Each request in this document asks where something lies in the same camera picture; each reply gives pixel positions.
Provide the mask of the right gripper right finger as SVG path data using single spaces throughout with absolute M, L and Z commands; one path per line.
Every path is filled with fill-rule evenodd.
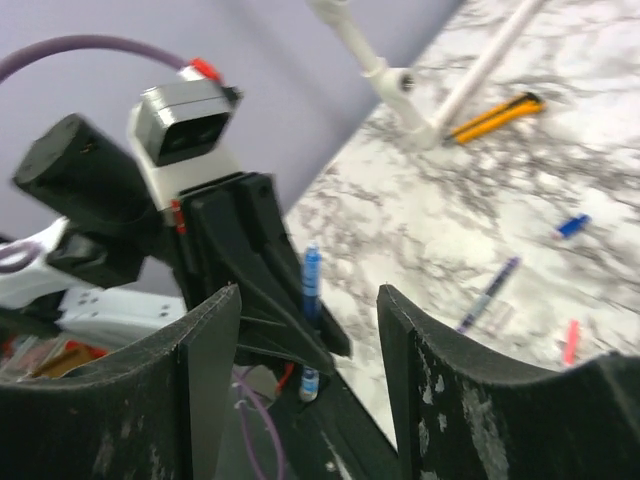
M 456 332 L 390 285 L 377 315 L 403 478 L 638 477 L 637 358 L 539 368 Z

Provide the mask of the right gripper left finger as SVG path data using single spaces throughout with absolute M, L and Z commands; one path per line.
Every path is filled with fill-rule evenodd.
M 213 478 L 240 310 L 225 287 L 60 379 L 2 384 L 2 478 Z

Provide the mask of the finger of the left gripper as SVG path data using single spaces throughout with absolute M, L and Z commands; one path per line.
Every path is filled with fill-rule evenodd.
M 239 282 L 239 350 L 295 361 L 329 374 L 334 360 L 287 293 L 273 281 Z
M 327 349 L 341 357 L 352 356 L 351 340 L 333 314 L 320 302 L 319 335 Z

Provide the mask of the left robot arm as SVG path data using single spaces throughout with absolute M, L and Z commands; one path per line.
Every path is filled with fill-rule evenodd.
M 269 175 L 240 172 L 180 191 L 159 212 L 131 156 L 72 114 L 36 140 L 13 177 L 71 229 L 53 264 L 100 287 L 134 281 L 145 257 L 168 265 L 188 308 L 234 284 L 241 294 L 239 357 L 272 356 L 329 373 L 351 343 L 322 311 L 303 316 L 301 264 Z

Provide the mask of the dark blue pen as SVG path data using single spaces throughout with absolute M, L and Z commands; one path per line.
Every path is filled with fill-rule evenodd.
M 474 322 L 486 310 L 490 301 L 496 296 L 496 294 L 499 292 L 499 290 L 502 288 L 504 283 L 508 280 L 510 275 L 515 271 L 519 264 L 519 257 L 512 257 L 504 264 L 501 270 L 490 282 L 488 287 L 475 300 L 460 324 L 456 327 L 457 332 L 465 333 L 474 324 Z

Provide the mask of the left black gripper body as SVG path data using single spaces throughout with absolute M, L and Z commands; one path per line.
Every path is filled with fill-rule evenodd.
M 188 308 L 227 284 L 273 281 L 300 312 L 300 263 L 270 176 L 239 173 L 191 187 L 172 203 L 174 274 Z

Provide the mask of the blue pen with cap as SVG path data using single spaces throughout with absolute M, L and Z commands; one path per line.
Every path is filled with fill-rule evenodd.
M 322 256 L 316 243 L 310 243 L 303 257 L 301 281 L 303 304 L 302 311 L 309 325 L 318 332 L 321 323 L 320 283 Z M 303 402 L 316 399 L 319 391 L 319 372 L 304 366 L 301 375 L 299 396 Z

